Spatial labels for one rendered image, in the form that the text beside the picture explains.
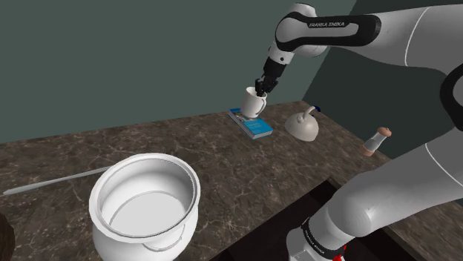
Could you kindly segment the large white pot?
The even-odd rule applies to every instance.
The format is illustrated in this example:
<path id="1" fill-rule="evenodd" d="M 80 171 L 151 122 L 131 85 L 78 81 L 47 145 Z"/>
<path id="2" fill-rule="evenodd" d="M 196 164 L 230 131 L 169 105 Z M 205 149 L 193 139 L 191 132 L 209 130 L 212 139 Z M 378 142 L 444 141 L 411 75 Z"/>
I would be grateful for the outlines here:
<path id="1" fill-rule="evenodd" d="M 102 261 L 175 261 L 197 227 L 200 181 L 164 153 L 141 153 L 108 170 L 92 188 L 88 210 Z"/>

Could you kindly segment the glass shaker with wooden ends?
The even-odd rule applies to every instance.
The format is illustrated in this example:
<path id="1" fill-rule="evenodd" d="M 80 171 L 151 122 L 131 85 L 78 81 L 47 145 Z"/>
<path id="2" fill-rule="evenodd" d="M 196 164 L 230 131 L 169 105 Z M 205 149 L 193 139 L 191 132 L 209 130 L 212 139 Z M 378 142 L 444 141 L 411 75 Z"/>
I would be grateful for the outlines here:
<path id="1" fill-rule="evenodd" d="M 392 131 L 389 128 L 379 127 L 376 133 L 359 148 L 359 151 L 365 156 L 372 156 L 381 143 L 391 135 Z"/>

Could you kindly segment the blue book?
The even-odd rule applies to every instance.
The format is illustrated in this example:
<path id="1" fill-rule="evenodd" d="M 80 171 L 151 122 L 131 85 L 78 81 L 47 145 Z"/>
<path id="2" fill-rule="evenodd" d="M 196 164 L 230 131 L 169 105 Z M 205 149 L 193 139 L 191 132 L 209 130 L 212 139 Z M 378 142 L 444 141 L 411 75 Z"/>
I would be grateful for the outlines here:
<path id="1" fill-rule="evenodd" d="M 239 108 L 229 109 L 228 115 L 251 139 L 259 139 L 273 133 L 273 128 L 261 118 L 246 118 Z"/>

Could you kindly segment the dark brown round object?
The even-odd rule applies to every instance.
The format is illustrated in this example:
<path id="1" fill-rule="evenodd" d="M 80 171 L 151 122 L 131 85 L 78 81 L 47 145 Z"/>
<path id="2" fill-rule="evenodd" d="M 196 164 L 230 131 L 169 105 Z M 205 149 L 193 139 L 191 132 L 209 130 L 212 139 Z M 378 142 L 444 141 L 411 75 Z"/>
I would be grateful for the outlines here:
<path id="1" fill-rule="evenodd" d="M 5 215 L 0 213 L 0 261 L 11 261 L 15 247 L 14 229 Z"/>

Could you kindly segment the long grey utensil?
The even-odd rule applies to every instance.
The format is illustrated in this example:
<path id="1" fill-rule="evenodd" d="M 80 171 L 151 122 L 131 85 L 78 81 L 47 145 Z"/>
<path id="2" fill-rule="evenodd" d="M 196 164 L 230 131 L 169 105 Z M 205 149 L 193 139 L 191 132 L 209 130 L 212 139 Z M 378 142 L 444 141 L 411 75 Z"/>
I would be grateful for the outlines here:
<path id="1" fill-rule="evenodd" d="M 106 170 L 108 170 L 109 168 L 110 168 L 110 166 L 103 167 L 103 168 L 97 168 L 95 170 L 86 171 L 86 172 L 82 172 L 82 173 L 79 173 L 79 174 L 74 174 L 74 175 L 70 175 L 70 176 L 64 176 L 64 177 L 60 177 L 60 178 L 57 178 L 57 179 L 51 179 L 51 180 L 48 180 L 48 181 L 37 182 L 37 183 L 29 184 L 29 185 L 23 185 L 23 186 L 20 186 L 20 187 L 8 189 L 8 190 L 4 191 L 3 194 L 4 195 L 19 194 L 19 193 L 22 193 L 22 192 L 25 192 L 25 191 L 30 191 L 30 190 L 34 190 L 34 189 L 37 189 L 37 188 L 44 187 L 46 185 L 52 185 L 52 184 L 57 183 L 57 182 L 64 182 L 64 181 L 67 181 L 67 180 L 70 180 L 70 179 L 76 179 L 76 178 L 80 178 L 80 177 L 84 177 L 84 176 L 90 176 L 90 175 L 102 173 L 102 172 L 105 172 Z"/>

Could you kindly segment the white mug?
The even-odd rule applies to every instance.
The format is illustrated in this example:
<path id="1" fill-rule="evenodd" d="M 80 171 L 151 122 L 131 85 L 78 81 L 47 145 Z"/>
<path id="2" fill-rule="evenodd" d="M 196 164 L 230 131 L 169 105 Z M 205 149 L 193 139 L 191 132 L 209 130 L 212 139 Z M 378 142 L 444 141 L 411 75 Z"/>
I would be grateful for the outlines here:
<path id="1" fill-rule="evenodd" d="M 258 96 L 255 87 L 247 87 L 245 96 L 243 97 L 243 103 L 240 107 L 241 113 L 252 119 L 259 117 L 266 107 L 266 97 L 266 93 L 263 93 L 262 96 Z"/>

